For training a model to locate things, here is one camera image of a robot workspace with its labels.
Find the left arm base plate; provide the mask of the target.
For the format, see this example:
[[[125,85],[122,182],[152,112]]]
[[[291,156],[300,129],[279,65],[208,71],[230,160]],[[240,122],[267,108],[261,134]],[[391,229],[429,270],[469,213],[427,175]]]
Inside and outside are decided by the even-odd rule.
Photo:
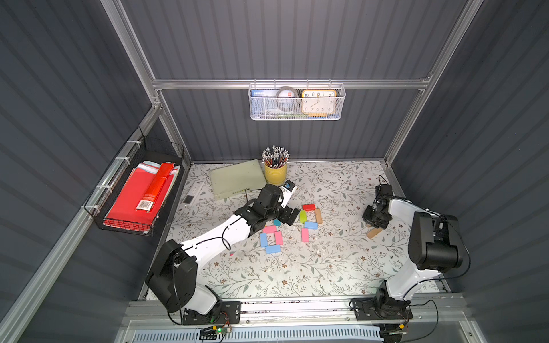
[[[242,303],[239,301],[219,301],[207,314],[185,309],[183,325],[239,324]]]

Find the light blue block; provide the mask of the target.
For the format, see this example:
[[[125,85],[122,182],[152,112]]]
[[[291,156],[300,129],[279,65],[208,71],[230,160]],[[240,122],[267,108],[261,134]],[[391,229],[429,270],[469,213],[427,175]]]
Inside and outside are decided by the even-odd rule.
[[[267,235],[265,233],[260,234],[260,245],[261,247],[267,247],[268,245]]]
[[[281,246],[279,244],[265,247],[267,254],[277,254],[281,252]]]
[[[318,223],[317,222],[305,222],[304,228],[308,230],[317,230],[318,229]]]

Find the long pink block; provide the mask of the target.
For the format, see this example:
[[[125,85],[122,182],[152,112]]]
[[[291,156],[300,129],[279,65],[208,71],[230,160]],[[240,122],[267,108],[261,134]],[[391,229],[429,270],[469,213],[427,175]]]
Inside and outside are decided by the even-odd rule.
[[[303,228],[301,230],[301,239],[303,243],[308,243],[310,241],[309,229]]]

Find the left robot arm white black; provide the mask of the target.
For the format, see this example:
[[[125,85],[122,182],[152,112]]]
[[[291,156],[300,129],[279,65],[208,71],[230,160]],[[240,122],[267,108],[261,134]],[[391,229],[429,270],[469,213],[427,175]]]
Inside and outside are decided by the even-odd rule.
[[[260,194],[225,222],[185,242],[167,240],[157,253],[145,283],[168,313],[192,310],[215,317],[223,301],[209,287],[197,283],[199,269],[234,244],[245,241],[264,229],[268,221],[291,225],[298,209],[287,206],[297,186],[287,180],[281,186],[265,185]]]

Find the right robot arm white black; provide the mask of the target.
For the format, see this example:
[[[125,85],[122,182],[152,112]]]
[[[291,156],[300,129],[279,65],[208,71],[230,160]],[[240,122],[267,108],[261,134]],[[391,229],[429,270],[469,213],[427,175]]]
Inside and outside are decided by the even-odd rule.
[[[384,230],[395,217],[410,226],[408,259],[395,275],[382,283],[377,297],[380,305],[406,307],[420,286],[461,267],[469,252],[458,231],[457,217],[396,197],[389,184],[377,185],[374,201],[366,207],[363,220]]]

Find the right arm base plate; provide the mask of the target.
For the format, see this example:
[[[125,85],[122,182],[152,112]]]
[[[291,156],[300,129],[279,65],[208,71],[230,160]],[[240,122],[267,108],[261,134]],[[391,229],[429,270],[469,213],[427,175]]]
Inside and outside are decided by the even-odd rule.
[[[386,297],[354,298],[350,300],[350,309],[357,321],[403,320],[413,318],[410,303]]]

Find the natural wood block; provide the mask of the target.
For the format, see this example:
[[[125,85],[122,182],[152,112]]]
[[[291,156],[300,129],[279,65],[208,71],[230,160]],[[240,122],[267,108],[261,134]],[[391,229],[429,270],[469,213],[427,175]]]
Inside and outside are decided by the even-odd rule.
[[[322,213],[321,213],[321,210],[319,208],[315,209],[315,220],[318,224],[323,223]]]
[[[367,237],[372,240],[374,237],[376,237],[378,234],[380,234],[381,232],[383,231],[383,229],[381,228],[374,228],[372,230],[370,230],[368,233],[367,233]]]

